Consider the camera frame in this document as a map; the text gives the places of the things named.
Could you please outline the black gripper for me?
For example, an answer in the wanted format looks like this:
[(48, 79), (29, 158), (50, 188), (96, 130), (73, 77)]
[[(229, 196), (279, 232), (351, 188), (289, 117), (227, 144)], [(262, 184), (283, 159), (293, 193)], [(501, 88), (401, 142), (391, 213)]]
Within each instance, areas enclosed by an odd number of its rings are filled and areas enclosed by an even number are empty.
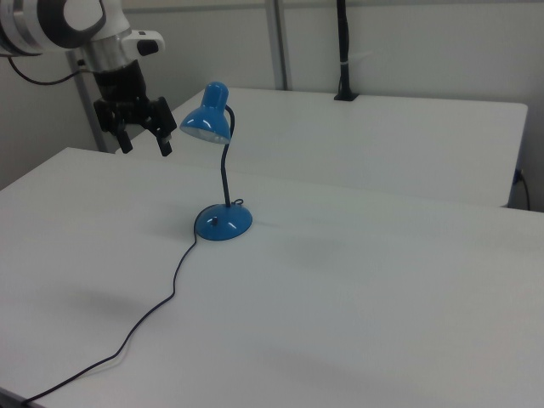
[(104, 132), (116, 136), (123, 154), (133, 149), (127, 125), (139, 125), (156, 137), (161, 155), (172, 152), (171, 133), (177, 127), (172, 110), (164, 97), (150, 98), (138, 62), (121, 69), (95, 72), (100, 98), (93, 107)]

